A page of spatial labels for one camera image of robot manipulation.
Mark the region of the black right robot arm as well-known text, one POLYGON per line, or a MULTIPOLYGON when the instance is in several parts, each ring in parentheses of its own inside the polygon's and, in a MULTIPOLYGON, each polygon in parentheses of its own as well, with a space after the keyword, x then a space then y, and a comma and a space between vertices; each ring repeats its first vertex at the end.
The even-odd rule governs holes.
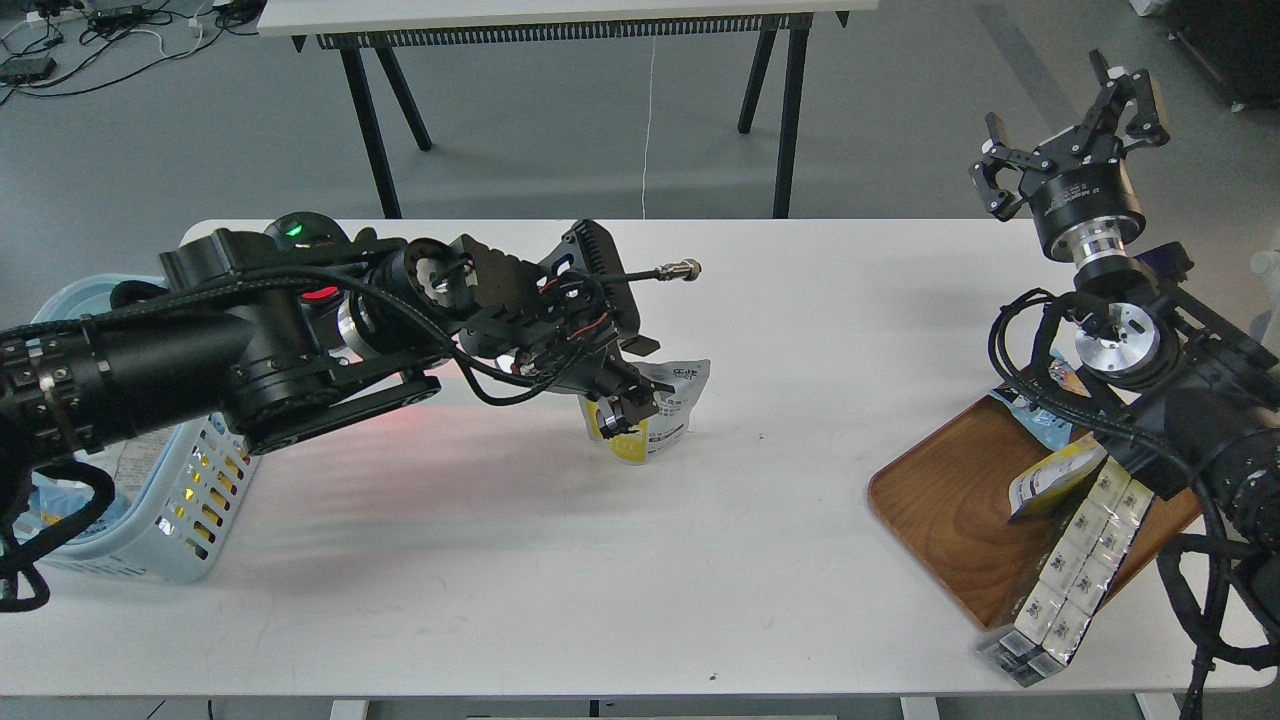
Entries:
POLYGON ((1197 497, 1204 533, 1166 541, 1157 569, 1196 646, 1181 717, 1199 719, 1217 661, 1277 665, 1277 357, 1185 291, 1180 243, 1126 251, 1146 218, 1125 160, 1170 140, 1164 99, 1148 70, 1089 59, 1094 101, 1034 149, 986 117, 969 170, 984 209, 1007 222, 1029 208, 1043 255, 1075 268, 1073 291, 1030 290, 1000 310, 988 356, 1158 497, 1197 497))

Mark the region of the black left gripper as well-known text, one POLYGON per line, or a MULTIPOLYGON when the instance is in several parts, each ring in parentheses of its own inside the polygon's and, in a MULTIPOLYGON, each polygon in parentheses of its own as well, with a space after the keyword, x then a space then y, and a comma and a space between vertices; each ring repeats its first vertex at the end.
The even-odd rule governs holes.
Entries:
POLYGON ((632 365, 623 352, 637 351, 644 357, 659 347, 643 334, 609 340, 571 363, 549 391, 596 401, 596 429, 603 439, 634 433, 641 420, 659 413, 660 401, 675 392, 675 380, 664 366, 632 365))

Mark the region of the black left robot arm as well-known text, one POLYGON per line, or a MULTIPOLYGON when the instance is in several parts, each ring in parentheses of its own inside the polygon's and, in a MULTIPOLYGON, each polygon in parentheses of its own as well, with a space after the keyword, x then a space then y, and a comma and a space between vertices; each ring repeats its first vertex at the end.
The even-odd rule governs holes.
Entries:
POLYGON ((454 363, 488 405, 576 395, 603 437, 634 433, 673 387, 625 360, 658 348, 631 286, 701 274, 694 259, 627 272, 593 220, 532 263, 468 234, 348 236, 306 211, 160 261, 165 284, 119 284, 108 313, 3 332, 4 612, 49 602, 37 562, 114 500, 79 451, 210 413, 270 454, 428 400, 454 363))

